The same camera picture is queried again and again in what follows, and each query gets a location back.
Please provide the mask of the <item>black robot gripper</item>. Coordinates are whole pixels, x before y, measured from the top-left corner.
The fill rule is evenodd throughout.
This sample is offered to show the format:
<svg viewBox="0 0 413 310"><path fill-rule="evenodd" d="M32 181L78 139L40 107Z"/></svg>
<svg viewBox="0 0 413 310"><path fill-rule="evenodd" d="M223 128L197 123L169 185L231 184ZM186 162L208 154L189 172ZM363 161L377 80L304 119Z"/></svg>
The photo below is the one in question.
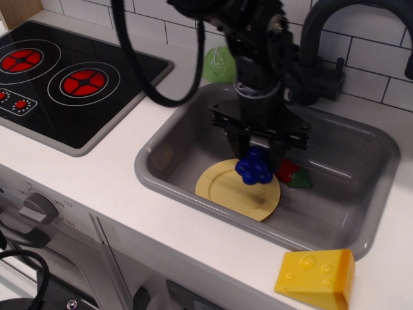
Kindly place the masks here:
<svg viewBox="0 0 413 310"><path fill-rule="evenodd" d="M283 84L264 90L235 84L234 90L236 99L214 101L209 109L212 123L224 128L236 158L246 155L252 136L268 141L268 161L273 172L279 169L289 148L307 148L310 125L288 109Z"/></svg>

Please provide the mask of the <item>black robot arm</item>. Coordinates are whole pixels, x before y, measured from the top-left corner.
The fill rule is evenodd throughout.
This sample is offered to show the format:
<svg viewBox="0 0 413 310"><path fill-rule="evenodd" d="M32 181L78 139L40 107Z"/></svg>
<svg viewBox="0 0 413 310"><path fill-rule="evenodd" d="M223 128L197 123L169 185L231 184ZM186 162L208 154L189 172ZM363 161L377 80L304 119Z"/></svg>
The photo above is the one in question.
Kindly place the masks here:
<svg viewBox="0 0 413 310"><path fill-rule="evenodd" d="M297 46L281 1L169 1L180 14L224 33L236 61L235 100L213 102L212 122L223 127L238 159L251 136L268 141L268 165L276 171L291 147L305 149L308 125L284 98L285 76L297 61Z"/></svg>

